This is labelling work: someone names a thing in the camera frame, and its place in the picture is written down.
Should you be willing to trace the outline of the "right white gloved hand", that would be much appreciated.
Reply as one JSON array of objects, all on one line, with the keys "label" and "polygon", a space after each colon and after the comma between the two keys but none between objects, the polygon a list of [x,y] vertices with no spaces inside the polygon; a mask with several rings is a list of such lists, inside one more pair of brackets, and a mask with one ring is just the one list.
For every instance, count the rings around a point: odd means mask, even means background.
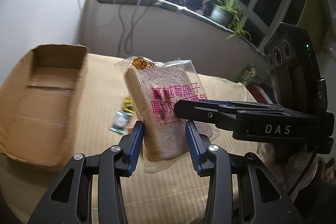
[{"label": "right white gloved hand", "polygon": [[293,188],[295,182],[303,173],[313,154],[302,151],[291,156],[287,163],[280,163],[280,152],[286,152],[286,149],[276,149],[269,143],[258,143],[257,145],[257,154],[259,158],[288,193],[290,199],[294,201],[298,192],[306,188],[314,179],[318,169],[318,157],[313,157],[313,162],[306,174],[299,181],[294,191],[289,194],[291,188]]}]

